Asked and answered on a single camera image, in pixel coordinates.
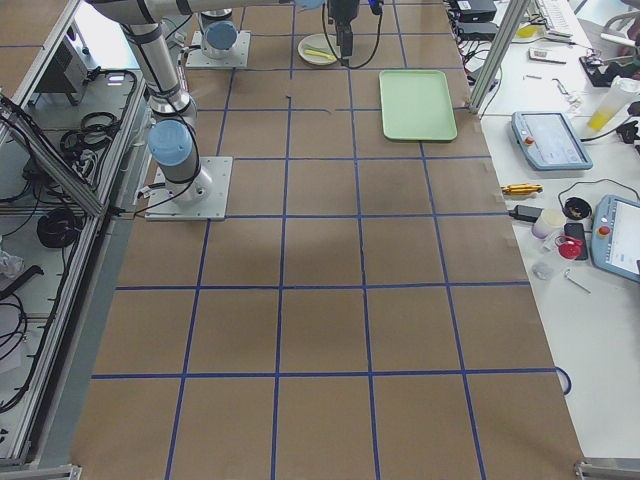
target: white keyboard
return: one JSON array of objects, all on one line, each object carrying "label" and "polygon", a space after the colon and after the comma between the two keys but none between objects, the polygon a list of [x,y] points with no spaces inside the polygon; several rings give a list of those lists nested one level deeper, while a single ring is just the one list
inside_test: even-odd
[{"label": "white keyboard", "polygon": [[547,22],[549,30],[573,35],[569,22],[564,16],[563,8],[560,3],[567,3],[567,0],[535,0],[536,6],[540,14]]}]

